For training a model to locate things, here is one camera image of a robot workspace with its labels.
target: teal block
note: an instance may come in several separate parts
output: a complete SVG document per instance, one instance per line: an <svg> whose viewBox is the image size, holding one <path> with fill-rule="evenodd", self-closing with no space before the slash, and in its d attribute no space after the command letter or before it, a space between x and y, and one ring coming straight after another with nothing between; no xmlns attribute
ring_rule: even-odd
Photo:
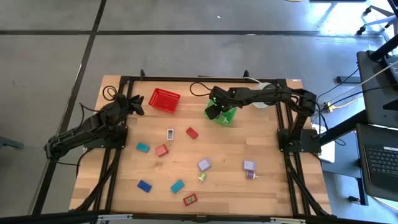
<svg viewBox="0 0 398 224"><path fill-rule="evenodd" d="M142 152L148 152L149 146L145 145L144 143L139 142L137 144L137 149L142 151Z"/></svg>
<svg viewBox="0 0 398 224"><path fill-rule="evenodd" d="M184 183L182 182L182 180L178 180L170 189L172 189L173 193L177 193L179 190L181 190L183 186Z"/></svg>

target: red plastic basket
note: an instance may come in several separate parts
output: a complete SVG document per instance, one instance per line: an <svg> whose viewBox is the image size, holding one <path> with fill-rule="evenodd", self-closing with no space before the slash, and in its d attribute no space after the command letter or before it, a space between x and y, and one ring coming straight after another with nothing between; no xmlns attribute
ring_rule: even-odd
<svg viewBox="0 0 398 224"><path fill-rule="evenodd" d="M152 94L149 105L158 110L174 113L181 95L156 88Z"/></svg>

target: blue block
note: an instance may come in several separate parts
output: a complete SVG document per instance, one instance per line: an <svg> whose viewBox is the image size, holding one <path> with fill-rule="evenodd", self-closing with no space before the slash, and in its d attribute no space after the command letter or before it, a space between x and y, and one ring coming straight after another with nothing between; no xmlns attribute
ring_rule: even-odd
<svg viewBox="0 0 398 224"><path fill-rule="evenodd" d="M173 193L177 193L179 190L181 190L183 186L184 183L182 182L182 180L178 180L170 189L172 189Z"/></svg>
<svg viewBox="0 0 398 224"><path fill-rule="evenodd" d="M149 146L145 145L144 143L139 142L137 144L137 149L142 151L142 152L148 152Z"/></svg>
<svg viewBox="0 0 398 224"><path fill-rule="evenodd" d="M137 187L141 188L143 191L145 191L145 192L147 192L147 193L148 193L148 192L150 191L150 189L152 188L151 185L147 184L147 183L146 183L145 181L143 181L143 180L140 180L140 181L138 182Z"/></svg>

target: white cable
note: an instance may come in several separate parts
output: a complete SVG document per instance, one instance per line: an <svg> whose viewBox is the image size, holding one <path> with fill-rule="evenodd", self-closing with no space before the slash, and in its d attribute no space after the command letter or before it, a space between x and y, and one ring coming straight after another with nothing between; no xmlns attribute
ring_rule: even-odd
<svg viewBox="0 0 398 224"><path fill-rule="evenodd" d="M340 97L340 96L342 96L342 95L344 95L344 94L346 94L346 93L348 93L348 92L353 91L355 88L357 88L357 87L359 87L359 86L362 86L363 84L365 84L365 83L367 83L368 81L370 81L372 78L378 76L379 74L381 74L382 72L384 72L385 70L387 70L389 67L395 65L397 62L398 62L398 61L396 61L396 62L390 64L389 66L387 66L386 68L382 69L380 72L377 72L376 74L372 75L372 76L369 77L367 80L365 80L365 81L363 81L362 83L358 84L358 85L355 86L354 88L352 88L352 89L350 89L350 90L348 90L348 91L346 91L346 92L344 92L344 93L342 93L342 94L340 94L340 95L334 97L333 99L331 99L331 100L329 100L329 101L327 101L327 102L332 102L332 101L333 101L334 99L336 99L337 97Z"/></svg>
<svg viewBox="0 0 398 224"><path fill-rule="evenodd" d="M395 211L398 211L397 208L395 208L395 207L392 206L392 205L387 204L386 202L383 202L382 200L378 199L377 197L373 197L373 196L372 196L372 198L374 198L375 200L377 200L377 201L380 202L380 203L383 203L384 205L387 205L387 206L390 207L391 209L394 209Z"/></svg>
<svg viewBox="0 0 398 224"><path fill-rule="evenodd" d="M250 78L250 77L243 77L243 78L248 78L248 79L253 80L255 82L261 83L259 80L256 80L255 78Z"/></svg>

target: chair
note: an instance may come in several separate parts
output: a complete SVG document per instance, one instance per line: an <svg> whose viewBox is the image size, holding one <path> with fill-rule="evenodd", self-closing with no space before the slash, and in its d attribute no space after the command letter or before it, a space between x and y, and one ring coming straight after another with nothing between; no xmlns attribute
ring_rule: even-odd
<svg viewBox="0 0 398 224"><path fill-rule="evenodd" d="M4 137L0 136L0 149L3 146L11 146L11 147L14 147L16 149L22 149L24 147L24 145L22 143L20 143L20 142L13 141L13 140L10 140L8 138L4 138Z"/></svg>
<svg viewBox="0 0 398 224"><path fill-rule="evenodd" d="M366 30L366 26L380 24L380 23L383 23L383 22L387 23L387 25L385 25L384 28L388 28L391 24L394 24L394 33L397 32L397 26L398 26L398 19L397 19L397 16L398 16L398 7L397 7L398 6L398 0L387 0L387 1L390 4L390 6L391 6L391 8L392 8L392 10L394 12L389 12L387 10L381 9L379 7L376 7L376 6L369 6L363 12L364 15L367 15L369 12L372 11L372 9L374 9L377 12L380 12L381 14L387 16L387 18L379 19L379 20L376 20L376 21L373 21L373 22L365 23L361 28L359 28L358 31L356 31L356 33L358 35L361 35Z"/></svg>

